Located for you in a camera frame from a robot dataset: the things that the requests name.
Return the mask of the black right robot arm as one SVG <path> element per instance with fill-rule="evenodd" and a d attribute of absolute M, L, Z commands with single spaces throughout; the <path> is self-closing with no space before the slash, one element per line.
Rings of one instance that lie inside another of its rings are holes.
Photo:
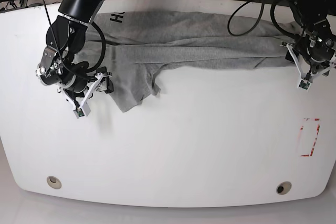
<path fill-rule="evenodd" d="M 105 56 L 106 39 L 93 21 L 104 1 L 62 0 L 58 9 L 60 14 L 49 24 L 46 48 L 36 75 L 46 86 L 59 85 L 73 100 L 82 98 L 88 84 L 97 80 L 92 72 L 99 69 Z M 74 63 L 75 55 L 84 47 L 89 25 L 101 38 L 101 55 L 93 66 L 86 61 Z"/>

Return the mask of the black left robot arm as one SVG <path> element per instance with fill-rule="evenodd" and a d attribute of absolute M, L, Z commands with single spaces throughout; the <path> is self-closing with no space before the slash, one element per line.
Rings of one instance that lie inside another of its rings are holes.
<path fill-rule="evenodd" d="M 289 5 L 295 21 L 302 28 L 301 34 L 284 30 L 276 22 L 275 8 L 282 1 Z M 271 5 L 273 25 L 294 40 L 294 54 L 302 56 L 313 74 L 326 70 L 335 62 L 335 34 L 327 19 L 329 13 L 335 14 L 335 0 L 274 0 Z"/>

